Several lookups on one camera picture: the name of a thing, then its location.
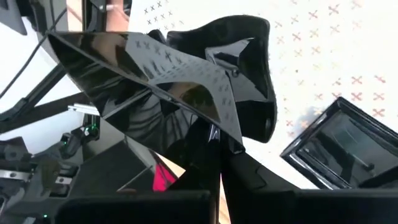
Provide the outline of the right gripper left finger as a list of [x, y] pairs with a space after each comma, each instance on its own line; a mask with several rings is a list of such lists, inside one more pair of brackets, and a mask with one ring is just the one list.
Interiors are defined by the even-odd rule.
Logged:
[[211, 125], [199, 119], [189, 128], [187, 135], [174, 142], [167, 151], [167, 158], [185, 169], [170, 190], [220, 189], [219, 140], [210, 139]]

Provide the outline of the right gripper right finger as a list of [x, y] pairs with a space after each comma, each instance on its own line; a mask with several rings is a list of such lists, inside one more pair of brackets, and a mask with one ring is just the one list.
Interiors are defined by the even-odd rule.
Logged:
[[263, 166], [235, 142], [222, 142], [222, 174], [248, 191], [290, 191], [299, 188]]

